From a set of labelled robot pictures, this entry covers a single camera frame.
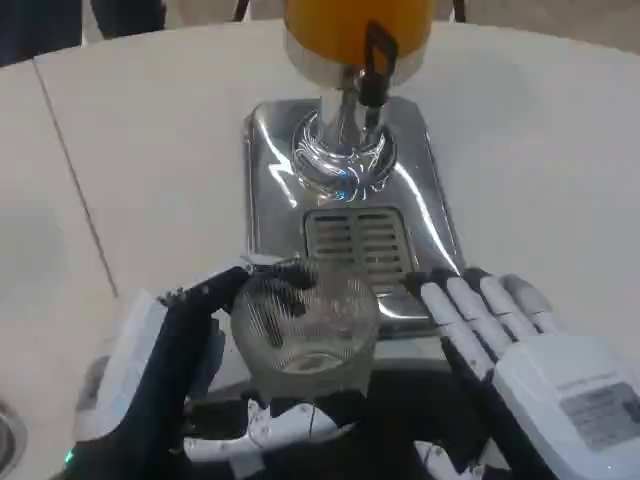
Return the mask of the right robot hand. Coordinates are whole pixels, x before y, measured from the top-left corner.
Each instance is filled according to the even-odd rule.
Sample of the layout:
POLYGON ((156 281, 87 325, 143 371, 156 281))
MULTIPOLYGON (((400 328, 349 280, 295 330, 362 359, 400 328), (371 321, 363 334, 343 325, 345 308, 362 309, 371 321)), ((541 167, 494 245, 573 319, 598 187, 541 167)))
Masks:
POLYGON ((521 277, 479 268, 403 281, 505 459, 487 479, 635 479, 639 381, 603 340, 567 331, 521 277))

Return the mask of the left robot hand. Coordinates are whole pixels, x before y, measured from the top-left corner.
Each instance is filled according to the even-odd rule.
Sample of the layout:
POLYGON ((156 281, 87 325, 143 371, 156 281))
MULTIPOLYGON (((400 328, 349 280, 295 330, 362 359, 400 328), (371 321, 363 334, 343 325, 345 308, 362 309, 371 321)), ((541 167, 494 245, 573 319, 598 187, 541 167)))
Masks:
POLYGON ((141 292, 111 350, 86 372, 64 479, 347 479, 379 326, 365 275, 317 259, 246 255, 193 285, 141 292), (225 437, 221 460, 184 447, 188 407, 225 363, 229 315, 251 376, 235 400, 195 412, 225 437))

